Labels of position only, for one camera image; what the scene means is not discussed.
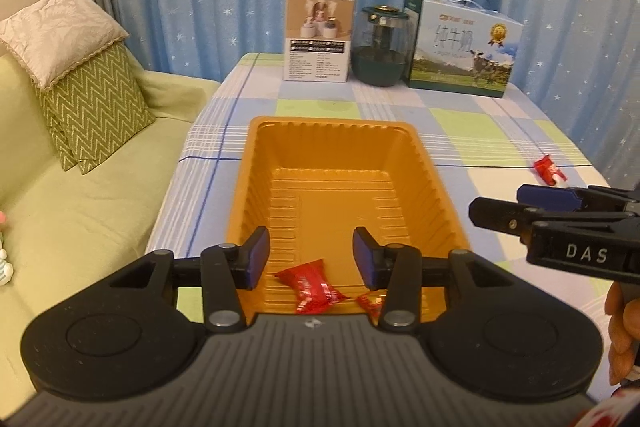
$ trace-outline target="table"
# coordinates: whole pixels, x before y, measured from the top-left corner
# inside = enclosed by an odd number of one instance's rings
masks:
[[[430,154],[472,249],[589,315],[608,350],[604,298],[609,283],[526,263],[518,238],[476,229],[467,217],[477,196],[514,200],[522,184],[542,184],[530,165],[550,154],[570,185],[606,185],[569,140],[519,89],[502,99],[346,83],[284,82],[280,54],[247,54],[194,122],[167,191],[148,251],[196,257],[225,240],[239,161],[256,116],[405,121]],[[610,396],[606,357],[590,392]]]

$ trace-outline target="finger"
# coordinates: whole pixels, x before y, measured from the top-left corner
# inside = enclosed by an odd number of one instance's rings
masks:
[[[633,339],[628,331],[625,330],[623,312],[619,311],[609,319],[609,338],[611,346],[617,353],[624,353],[631,348]]]
[[[640,299],[627,303],[623,317],[625,330],[640,341]]]
[[[624,353],[618,353],[613,346],[609,348],[609,381],[612,385],[620,383],[634,367],[635,354],[629,349]]]
[[[607,299],[604,301],[604,312],[607,315],[613,315],[618,310],[621,310],[624,306],[625,299],[622,296],[622,289],[620,289],[620,283],[614,282],[609,288],[607,293]]]

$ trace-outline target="box label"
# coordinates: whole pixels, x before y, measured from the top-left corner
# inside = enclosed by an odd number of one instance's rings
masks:
[[[285,79],[343,82],[350,42],[287,39]]]

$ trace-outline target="green sofa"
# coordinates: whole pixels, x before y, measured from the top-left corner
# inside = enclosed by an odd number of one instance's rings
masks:
[[[30,320],[145,253],[187,131],[220,85],[129,59],[158,118],[82,176],[63,172],[31,79],[0,57],[0,210],[15,268],[0,287],[0,419],[34,392],[19,350]]]

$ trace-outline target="white product box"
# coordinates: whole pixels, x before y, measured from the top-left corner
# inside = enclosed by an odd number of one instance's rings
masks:
[[[284,79],[346,82],[355,0],[285,0]]]

